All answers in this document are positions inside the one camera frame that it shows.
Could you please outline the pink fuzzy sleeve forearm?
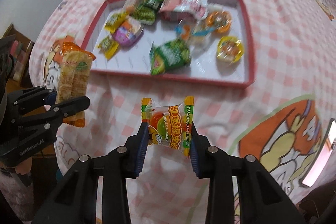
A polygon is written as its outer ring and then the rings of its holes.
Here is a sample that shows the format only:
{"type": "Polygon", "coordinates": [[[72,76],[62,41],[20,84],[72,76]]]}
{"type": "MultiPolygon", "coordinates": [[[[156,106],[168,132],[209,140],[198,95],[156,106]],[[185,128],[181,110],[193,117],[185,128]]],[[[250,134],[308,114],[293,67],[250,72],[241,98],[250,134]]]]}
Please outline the pink fuzzy sleeve forearm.
{"type": "Polygon", "coordinates": [[[21,186],[1,164],[1,192],[22,223],[31,223],[34,216],[34,187],[21,186]]]}

